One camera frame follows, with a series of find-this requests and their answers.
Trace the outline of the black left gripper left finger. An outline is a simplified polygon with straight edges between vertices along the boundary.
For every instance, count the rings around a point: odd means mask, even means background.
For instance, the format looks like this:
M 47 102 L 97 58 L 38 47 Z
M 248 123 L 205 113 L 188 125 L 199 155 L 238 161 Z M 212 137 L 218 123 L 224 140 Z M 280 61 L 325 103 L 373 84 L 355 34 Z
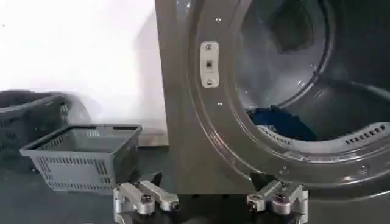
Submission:
M 129 223 L 127 214 L 135 212 L 140 216 L 150 216 L 161 210 L 180 210 L 179 196 L 161 187 L 162 172 L 137 178 L 135 181 L 118 183 L 113 188 L 113 219 L 116 223 Z

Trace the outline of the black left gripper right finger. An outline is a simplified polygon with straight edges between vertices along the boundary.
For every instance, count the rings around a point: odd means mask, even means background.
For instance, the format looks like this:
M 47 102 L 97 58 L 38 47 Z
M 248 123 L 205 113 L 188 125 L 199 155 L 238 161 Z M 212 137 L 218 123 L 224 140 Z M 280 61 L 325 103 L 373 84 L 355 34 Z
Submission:
M 256 189 L 246 195 L 251 214 L 271 212 L 280 217 L 292 215 L 293 223 L 308 223 L 308 189 L 304 185 L 287 183 L 264 173 L 251 173 L 250 180 Z

